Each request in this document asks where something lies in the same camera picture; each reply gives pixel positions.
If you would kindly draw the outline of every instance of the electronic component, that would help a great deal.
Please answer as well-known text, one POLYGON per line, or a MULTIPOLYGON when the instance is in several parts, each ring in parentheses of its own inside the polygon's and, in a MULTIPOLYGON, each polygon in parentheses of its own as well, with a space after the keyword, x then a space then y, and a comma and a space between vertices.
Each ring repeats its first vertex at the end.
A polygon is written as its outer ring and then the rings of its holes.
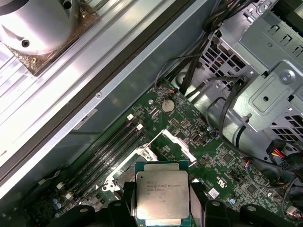
POLYGON ((300 170, 303 168, 303 154, 290 154, 287 157, 283 158, 283 162, 280 165, 283 169, 286 170, 300 170))
POLYGON ((236 200, 235 200, 235 199, 232 199, 232 198, 231 198, 231 199, 228 198, 228 202, 229 202, 229 204, 232 205, 232 206, 236 204, 236 200))
POLYGON ((197 143, 197 142, 200 140, 200 138, 201 138, 201 135, 200 135, 200 134, 196 134, 196 135, 194 135, 194 137, 192 138, 192 141, 193 141, 194 143, 197 143))
POLYGON ((179 163, 136 163, 136 184, 136 218, 144 226, 180 226, 190 217, 188 173, 179 163))
POLYGON ((253 184, 251 184, 250 186, 247 187, 246 189, 250 194, 253 194, 257 191, 256 186, 254 186, 253 184))
POLYGON ((292 215, 293 213, 295 213, 297 211, 297 208, 294 206, 289 206, 286 210, 287 214, 292 215))
POLYGON ((222 160, 224 161, 224 162, 226 162, 226 163, 229 163, 231 160, 232 160, 232 155, 230 155, 229 153, 227 153, 226 155, 224 155, 223 157, 222 157, 222 160))
POLYGON ((162 102, 161 107, 164 112, 170 113, 174 110, 175 103, 174 103, 174 101, 167 99, 162 102))

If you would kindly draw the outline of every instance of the metal panel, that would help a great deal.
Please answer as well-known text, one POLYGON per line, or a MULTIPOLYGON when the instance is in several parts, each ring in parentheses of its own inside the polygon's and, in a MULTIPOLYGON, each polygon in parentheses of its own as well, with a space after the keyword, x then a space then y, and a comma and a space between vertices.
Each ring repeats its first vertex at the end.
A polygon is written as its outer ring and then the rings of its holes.
POLYGON ((2 45, 0 166, 173 2, 110 0, 101 21, 38 78, 2 45))
POLYGON ((201 25, 204 19, 215 3, 212 0, 195 1, 3 184, 1 196, 34 167, 1 202, 7 204, 16 196, 20 198, 20 192, 26 191, 43 174, 49 173, 62 163, 72 162, 85 151, 115 119, 150 88, 163 62, 183 54, 186 48, 193 46, 202 33, 201 25), (98 111, 79 130, 69 133, 94 108, 98 111))

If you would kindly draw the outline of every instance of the ventilation slot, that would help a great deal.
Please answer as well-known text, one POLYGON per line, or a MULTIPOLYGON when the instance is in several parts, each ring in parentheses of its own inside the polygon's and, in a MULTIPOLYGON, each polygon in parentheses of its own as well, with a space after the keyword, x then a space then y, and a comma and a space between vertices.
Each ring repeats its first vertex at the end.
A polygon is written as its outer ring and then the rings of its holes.
MULTIPOLYGON (((246 66, 233 51, 227 50, 220 43, 218 37, 214 36, 212 40, 216 42, 211 41, 208 44, 200 60, 216 77, 234 76, 246 66)), ((222 82, 228 88, 231 87, 231 82, 222 82)))

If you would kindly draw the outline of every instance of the printed label on motherboard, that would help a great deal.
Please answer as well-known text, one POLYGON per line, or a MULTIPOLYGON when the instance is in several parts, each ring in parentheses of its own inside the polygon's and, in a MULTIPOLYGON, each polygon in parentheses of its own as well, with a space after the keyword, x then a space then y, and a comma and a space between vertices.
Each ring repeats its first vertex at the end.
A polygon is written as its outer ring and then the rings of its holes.
POLYGON ((212 189, 208 192, 208 194, 209 194, 213 199, 215 199, 215 198, 217 198, 217 196, 219 195, 219 192, 218 192, 215 188, 212 188, 212 189))

